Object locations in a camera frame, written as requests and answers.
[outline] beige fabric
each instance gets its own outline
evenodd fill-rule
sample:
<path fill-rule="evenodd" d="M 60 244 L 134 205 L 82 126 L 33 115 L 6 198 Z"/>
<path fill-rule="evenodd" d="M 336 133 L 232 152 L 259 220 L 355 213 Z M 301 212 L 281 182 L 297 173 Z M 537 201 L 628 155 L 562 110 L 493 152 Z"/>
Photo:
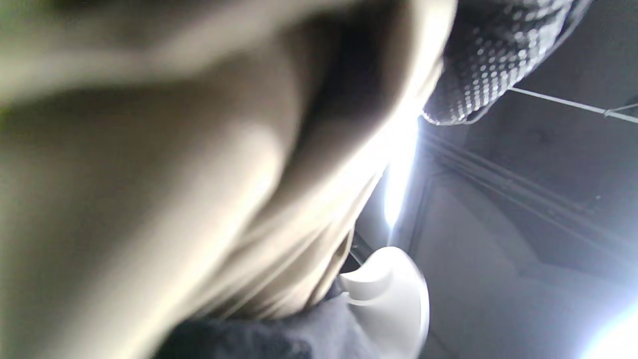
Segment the beige fabric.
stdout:
<path fill-rule="evenodd" d="M 162 50 L 133 65 L 76 56 L 119 46 L 88 20 L 31 55 L 0 52 L 1 358 L 145 358 L 187 316 L 286 316 L 334 280 L 394 123 L 438 78 L 455 4 L 393 3 L 372 24 L 383 100 L 308 119 L 339 40 L 330 18 L 351 2 L 220 3 L 151 27 L 190 39 L 161 66 Z M 189 17 L 212 27 L 181 37 Z M 263 26 L 239 31 L 246 19 Z"/>

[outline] wire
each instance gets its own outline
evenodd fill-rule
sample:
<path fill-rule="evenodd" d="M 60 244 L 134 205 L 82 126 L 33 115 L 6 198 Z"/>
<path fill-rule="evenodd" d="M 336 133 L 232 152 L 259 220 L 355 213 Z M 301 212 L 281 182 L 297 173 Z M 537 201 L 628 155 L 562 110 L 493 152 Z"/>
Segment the wire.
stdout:
<path fill-rule="evenodd" d="M 607 109 L 607 110 L 605 110 L 605 109 L 601 109 L 601 108 L 594 107 L 594 106 L 584 105 L 583 103 L 574 102 L 574 101 L 570 101 L 570 100 L 564 100 L 562 98 L 548 96 L 548 95 L 543 95 L 542 93 L 537 93 L 537 92 L 528 91 L 528 90 L 524 90 L 524 89 L 511 88 L 510 91 L 522 93 L 524 95 L 529 95 L 529 96 L 541 98 L 543 100 L 552 101 L 552 102 L 560 103 L 560 104 L 567 105 L 567 106 L 577 107 L 577 108 L 582 109 L 582 110 L 596 112 L 597 114 L 601 114 L 601 115 L 603 115 L 605 117 L 614 117 L 614 118 L 618 118 L 618 119 L 624 119 L 625 121 L 629 121 L 629 122 L 632 122 L 632 123 L 638 123 L 638 118 L 636 118 L 636 117 L 629 116 L 629 115 L 626 115 L 626 114 L 619 114 L 619 113 L 615 112 L 615 111 L 620 111 L 620 110 L 623 110 L 623 109 L 629 109 L 629 108 L 632 108 L 632 107 L 636 107 L 638 104 L 624 106 L 624 107 L 618 107 L 617 109 Z"/>

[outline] dark gray cloth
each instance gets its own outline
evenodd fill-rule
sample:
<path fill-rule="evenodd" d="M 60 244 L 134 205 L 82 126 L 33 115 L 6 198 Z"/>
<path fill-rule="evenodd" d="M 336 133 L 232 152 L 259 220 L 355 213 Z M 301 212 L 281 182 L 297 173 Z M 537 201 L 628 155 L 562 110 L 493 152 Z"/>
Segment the dark gray cloth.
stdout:
<path fill-rule="evenodd" d="M 277 321 L 192 319 L 154 359 L 376 359 L 378 350 L 337 296 Z"/>
<path fill-rule="evenodd" d="M 445 70 L 424 107 L 436 125 L 472 123 L 580 23 L 592 0 L 459 0 Z"/>

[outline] gray wall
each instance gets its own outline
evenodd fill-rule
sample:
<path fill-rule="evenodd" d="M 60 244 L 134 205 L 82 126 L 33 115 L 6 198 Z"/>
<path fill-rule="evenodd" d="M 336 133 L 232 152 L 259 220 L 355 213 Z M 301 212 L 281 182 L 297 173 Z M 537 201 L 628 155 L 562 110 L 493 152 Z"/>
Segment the gray wall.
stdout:
<path fill-rule="evenodd" d="M 638 1 L 595 1 L 574 35 L 518 87 L 601 108 L 619 107 L 638 95 L 636 64 Z M 595 246 L 638 263 L 637 124 L 507 93 L 477 124 L 436 131 L 563 197 L 578 215 L 609 233 L 609 241 L 594 240 Z M 525 237 L 543 260 L 622 277 L 612 261 L 593 268 L 591 250 L 582 243 L 537 230 L 529 218 L 525 222 L 535 231 Z M 638 272 L 624 271 L 622 281 L 635 282 Z"/>
<path fill-rule="evenodd" d="M 431 302 L 423 358 L 577 358 L 627 304 L 610 283 L 541 263 L 463 179 L 438 176 L 430 191 L 413 252 Z"/>

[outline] bright light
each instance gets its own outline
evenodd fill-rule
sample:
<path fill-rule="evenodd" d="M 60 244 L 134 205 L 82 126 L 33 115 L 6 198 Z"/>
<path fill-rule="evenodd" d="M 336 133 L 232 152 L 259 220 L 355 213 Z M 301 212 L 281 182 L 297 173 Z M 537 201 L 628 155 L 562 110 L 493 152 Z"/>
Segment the bright light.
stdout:
<path fill-rule="evenodd" d="M 598 336 L 582 359 L 638 358 L 638 307 Z"/>
<path fill-rule="evenodd" d="M 419 118 L 398 121 L 392 129 L 391 143 L 394 151 L 385 188 L 385 221 L 390 228 L 394 227 L 401 213 L 418 139 Z"/>

